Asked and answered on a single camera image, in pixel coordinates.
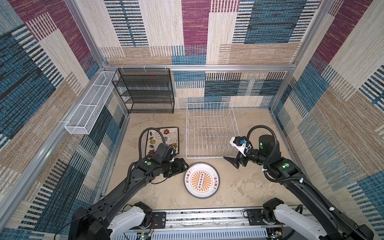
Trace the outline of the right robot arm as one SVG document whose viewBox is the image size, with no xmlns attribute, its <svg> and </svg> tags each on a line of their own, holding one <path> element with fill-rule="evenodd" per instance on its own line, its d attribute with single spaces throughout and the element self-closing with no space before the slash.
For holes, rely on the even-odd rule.
<svg viewBox="0 0 384 240">
<path fill-rule="evenodd" d="M 273 198 L 263 204 L 261 215 L 267 225 L 289 226 L 308 240 L 372 240 L 373 231 L 358 225 L 333 205 L 291 160 L 283 158 L 273 135 L 262 135 L 254 149 L 247 137 L 233 137 L 230 145 L 238 150 L 235 158 L 225 157 L 235 168 L 249 162 L 262 166 L 265 177 L 284 186 L 311 212 L 311 220 L 293 210 L 282 200 Z"/>
</svg>

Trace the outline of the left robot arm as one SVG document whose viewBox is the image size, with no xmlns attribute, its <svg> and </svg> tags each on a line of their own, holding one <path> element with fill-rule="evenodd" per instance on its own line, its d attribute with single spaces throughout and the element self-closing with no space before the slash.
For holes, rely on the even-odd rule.
<svg viewBox="0 0 384 240">
<path fill-rule="evenodd" d="M 154 153 L 132 163 L 127 177 L 102 200 L 72 217 L 70 240 L 113 240 L 125 231 L 150 222 L 151 208 L 139 203 L 121 214 L 124 205 L 159 175 L 168 179 L 184 173 L 189 165 L 175 158 L 175 149 L 161 143 Z"/>
</svg>

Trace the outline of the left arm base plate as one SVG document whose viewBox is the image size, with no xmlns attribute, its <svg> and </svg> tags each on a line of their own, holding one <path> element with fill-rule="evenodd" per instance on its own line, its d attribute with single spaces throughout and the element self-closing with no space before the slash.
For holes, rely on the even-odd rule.
<svg viewBox="0 0 384 240">
<path fill-rule="evenodd" d="M 132 227 L 130 230 L 149 230 L 164 229 L 167 220 L 166 212 L 151 212 L 145 214 L 143 222 L 138 227 Z"/>
</svg>

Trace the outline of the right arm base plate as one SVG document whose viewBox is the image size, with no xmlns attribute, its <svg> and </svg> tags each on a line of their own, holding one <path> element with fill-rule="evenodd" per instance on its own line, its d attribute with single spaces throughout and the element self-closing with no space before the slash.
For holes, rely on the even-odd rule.
<svg viewBox="0 0 384 240">
<path fill-rule="evenodd" d="M 280 223 L 276 219 L 273 210 L 268 208 L 247 209 L 244 211 L 244 217 L 248 219 L 250 226 L 266 226 Z"/>
</svg>

